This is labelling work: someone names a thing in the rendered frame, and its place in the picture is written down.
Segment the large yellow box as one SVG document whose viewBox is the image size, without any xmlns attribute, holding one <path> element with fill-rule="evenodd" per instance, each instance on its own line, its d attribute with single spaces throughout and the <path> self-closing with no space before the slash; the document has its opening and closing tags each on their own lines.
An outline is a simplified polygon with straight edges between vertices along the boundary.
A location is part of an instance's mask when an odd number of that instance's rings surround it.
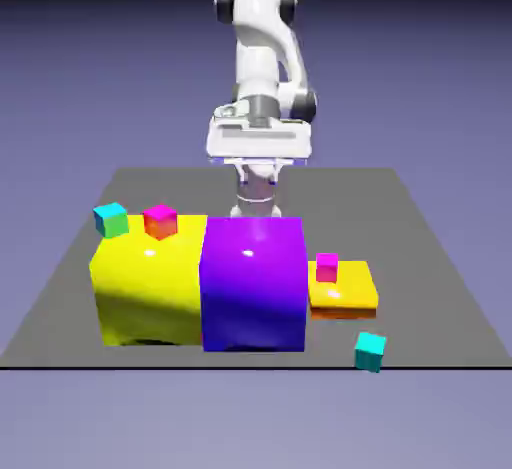
<svg viewBox="0 0 512 469">
<path fill-rule="evenodd" d="M 142 215 L 130 215 L 128 233 L 100 241 L 89 270 L 106 346 L 201 343 L 206 221 L 205 215 L 180 215 L 178 232 L 157 240 L 145 232 Z"/>
</svg>

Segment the small magenta cube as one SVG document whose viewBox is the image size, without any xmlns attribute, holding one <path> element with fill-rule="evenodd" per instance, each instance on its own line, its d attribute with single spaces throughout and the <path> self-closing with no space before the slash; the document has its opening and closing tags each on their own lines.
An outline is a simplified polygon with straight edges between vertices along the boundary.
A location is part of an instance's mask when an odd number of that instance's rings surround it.
<svg viewBox="0 0 512 469">
<path fill-rule="evenodd" d="M 166 204 L 152 206 L 143 211 L 145 233 L 163 240 L 178 232 L 177 212 Z"/>
<path fill-rule="evenodd" d="M 336 283 L 338 277 L 338 254 L 316 254 L 316 281 L 320 283 Z"/>
</svg>

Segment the large orange flat box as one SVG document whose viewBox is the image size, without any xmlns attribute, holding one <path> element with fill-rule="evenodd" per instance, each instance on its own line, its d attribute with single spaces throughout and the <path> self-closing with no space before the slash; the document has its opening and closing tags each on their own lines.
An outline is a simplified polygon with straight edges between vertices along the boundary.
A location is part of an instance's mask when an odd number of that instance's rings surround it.
<svg viewBox="0 0 512 469">
<path fill-rule="evenodd" d="M 364 320 L 377 315 L 379 295 L 366 261 L 340 261 L 337 281 L 318 282 L 308 262 L 308 297 L 313 319 Z"/>
</svg>

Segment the large purple box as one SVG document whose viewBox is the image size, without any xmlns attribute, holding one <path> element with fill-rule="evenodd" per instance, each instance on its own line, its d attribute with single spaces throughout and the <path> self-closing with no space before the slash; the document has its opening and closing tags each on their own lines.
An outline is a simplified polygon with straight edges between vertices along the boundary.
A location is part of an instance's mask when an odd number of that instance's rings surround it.
<svg viewBox="0 0 512 469">
<path fill-rule="evenodd" d="M 308 254 L 301 218 L 210 216 L 199 278 L 206 352 L 304 350 Z"/>
</svg>

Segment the small cyan cube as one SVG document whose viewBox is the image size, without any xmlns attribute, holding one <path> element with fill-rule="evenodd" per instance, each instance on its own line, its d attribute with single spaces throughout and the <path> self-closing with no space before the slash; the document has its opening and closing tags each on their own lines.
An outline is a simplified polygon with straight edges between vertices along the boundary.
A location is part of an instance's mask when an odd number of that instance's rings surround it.
<svg viewBox="0 0 512 469">
<path fill-rule="evenodd" d="M 354 365 L 359 370 L 379 373 L 387 343 L 385 336 L 360 332 L 354 348 Z"/>
<path fill-rule="evenodd" d="M 114 238 L 129 232 L 127 211 L 117 202 L 95 207 L 93 216 L 96 230 L 104 238 Z"/>
</svg>

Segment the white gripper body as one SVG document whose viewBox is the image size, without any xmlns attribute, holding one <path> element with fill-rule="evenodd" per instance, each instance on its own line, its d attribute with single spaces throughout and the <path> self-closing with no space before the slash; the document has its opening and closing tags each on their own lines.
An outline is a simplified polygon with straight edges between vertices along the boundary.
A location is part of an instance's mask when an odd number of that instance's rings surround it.
<svg viewBox="0 0 512 469">
<path fill-rule="evenodd" d="M 247 118 L 212 117 L 206 141 L 212 159 L 305 160 L 311 156 L 311 125 L 270 119 L 269 127 L 252 127 Z"/>
</svg>

